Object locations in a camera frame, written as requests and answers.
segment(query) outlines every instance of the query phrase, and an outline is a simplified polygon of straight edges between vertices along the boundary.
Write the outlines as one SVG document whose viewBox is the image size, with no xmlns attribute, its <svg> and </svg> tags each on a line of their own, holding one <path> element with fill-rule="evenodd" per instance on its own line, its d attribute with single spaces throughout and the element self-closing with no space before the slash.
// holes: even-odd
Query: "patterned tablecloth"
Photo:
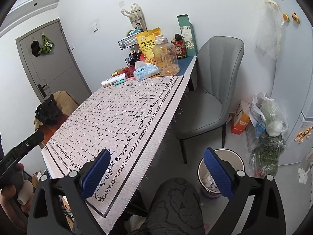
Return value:
<svg viewBox="0 0 313 235">
<path fill-rule="evenodd" d="M 111 164 L 92 197 L 91 212 L 106 233 L 148 169 L 189 76 L 127 81 L 100 88 L 49 140 L 43 155 L 53 177 L 79 170 L 106 148 Z"/>
</svg>

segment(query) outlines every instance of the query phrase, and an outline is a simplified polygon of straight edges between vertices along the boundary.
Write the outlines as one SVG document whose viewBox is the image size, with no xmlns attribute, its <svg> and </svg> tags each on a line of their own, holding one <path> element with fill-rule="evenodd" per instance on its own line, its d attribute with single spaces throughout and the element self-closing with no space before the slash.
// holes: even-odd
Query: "paper bag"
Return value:
<svg viewBox="0 0 313 235">
<path fill-rule="evenodd" d="M 240 135 L 250 122 L 250 104 L 241 101 L 234 117 L 232 118 L 231 132 Z"/>
</svg>

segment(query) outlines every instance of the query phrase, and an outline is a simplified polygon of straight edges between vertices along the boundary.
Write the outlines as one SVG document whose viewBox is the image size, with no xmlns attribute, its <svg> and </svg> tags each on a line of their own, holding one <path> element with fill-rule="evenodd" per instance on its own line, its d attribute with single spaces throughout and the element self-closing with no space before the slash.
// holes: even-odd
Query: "wire basket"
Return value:
<svg viewBox="0 0 313 235">
<path fill-rule="evenodd" d="M 121 50 L 123 50 L 125 48 L 129 48 L 131 46 L 134 46 L 134 45 L 138 44 L 137 37 L 136 37 L 135 34 L 131 35 L 131 36 L 128 36 L 128 37 L 120 40 L 118 42 L 118 44 L 120 45 Z"/>
<path fill-rule="evenodd" d="M 131 54 L 128 58 L 125 59 L 128 67 L 135 65 L 135 62 L 140 61 L 141 52 Z"/>
</svg>

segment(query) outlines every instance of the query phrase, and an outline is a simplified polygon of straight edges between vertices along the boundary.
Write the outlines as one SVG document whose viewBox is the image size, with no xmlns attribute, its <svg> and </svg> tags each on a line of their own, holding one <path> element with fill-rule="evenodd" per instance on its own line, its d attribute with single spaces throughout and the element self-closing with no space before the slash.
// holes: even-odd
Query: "door frame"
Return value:
<svg viewBox="0 0 313 235">
<path fill-rule="evenodd" d="M 72 52 L 70 51 L 70 47 L 69 47 L 68 42 L 67 42 L 67 40 L 66 40 L 66 37 L 65 37 L 65 34 L 64 34 L 64 31 L 63 31 L 61 22 L 60 22 L 60 18 L 57 18 L 57 19 L 55 19 L 55 20 L 53 20 L 53 21 L 50 21 L 50 22 L 45 23 L 45 24 L 43 24 L 43 25 L 41 25 L 41 26 L 38 26 L 37 28 L 35 28 L 35 29 L 29 31 L 28 33 L 24 34 L 23 36 L 21 36 L 21 37 L 19 37 L 19 38 L 17 38 L 17 39 L 15 40 L 15 41 L 16 41 L 16 46 L 17 46 L 17 48 L 18 48 L 18 54 L 19 54 L 19 56 L 20 56 L 20 59 L 21 59 L 21 62 L 22 62 L 24 71 L 25 71 L 25 73 L 26 73 L 26 76 L 27 76 L 27 78 L 28 78 L 28 80 L 29 80 L 29 83 L 31 84 L 31 86 L 32 86 L 33 90 L 35 91 L 35 94 L 37 95 L 37 97 L 38 97 L 38 99 L 40 100 L 40 102 L 43 103 L 43 102 L 44 102 L 44 98 L 43 98 L 41 92 L 39 91 L 39 89 L 38 89 L 38 87 L 37 87 L 37 85 L 36 85 L 34 79 L 32 78 L 32 74 L 30 73 L 30 71 L 29 71 L 29 69 L 28 69 L 28 66 L 27 66 L 27 64 L 26 64 L 25 57 L 24 57 L 24 55 L 23 55 L 23 51 L 22 51 L 22 47 L 21 47 L 20 41 L 23 40 L 24 38 L 26 38 L 27 36 L 33 34 L 34 32 L 36 32 L 36 31 L 38 31 L 38 30 L 40 30 L 40 29 L 42 29 L 42 28 L 44 28 L 44 27 L 46 27 L 46 26 L 52 25 L 52 24 L 54 24 L 54 23 L 58 23 L 58 24 L 59 24 L 59 27 L 60 27 L 61 34 L 62 34 L 63 39 L 64 39 L 64 42 L 65 42 L 65 45 L 66 45 L 66 47 L 67 47 L 67 49 L 68 49 L 68 51 L 69 51 L 69 55 L 71 56 L 71 58 L 72 58 L 72 60 L 73 60 L 73 62 L 74 62 L 74 65 L 75 65 L 75 67 L 76 67 L 76 69 L 77 69 L 77 71 L 78 71 L 78 73 L 79 73 L 81 79 L 83 80 L 83 83 L 85 84 L 85 86 L 86 86 L 88 92 L 90 93 L 90 95 L 92 95 L 92 92 L 90 91 L 89 86 L 87 85 L 87 83 L 86 83 L 86 81 L 85 81 L 83 75 L 82 75 L 81 72 L 80 72 L 80 69 L 78 68 L 78 65 L 77 65 L 77 63 L 76 63 L 76 61 L 75 61 L 75 58 L 74 58 Z"/>
</svg>

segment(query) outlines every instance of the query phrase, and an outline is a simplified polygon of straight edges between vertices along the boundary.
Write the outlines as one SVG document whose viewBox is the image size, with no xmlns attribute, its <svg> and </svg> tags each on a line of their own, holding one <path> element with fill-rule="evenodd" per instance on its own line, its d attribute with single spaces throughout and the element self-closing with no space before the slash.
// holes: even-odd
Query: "red tin can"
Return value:
<svg viewBox="0 0 313 235">
<path fill-rule="evenodd" d="M 184 41 L 174 41 L 172 42 L 176 48 L 176 55 L 178 59 L 182 59 L 187 57 L 187 53 L 186 53 L 186 48 L 185 48 L 185 44 Z"/>
</svg>

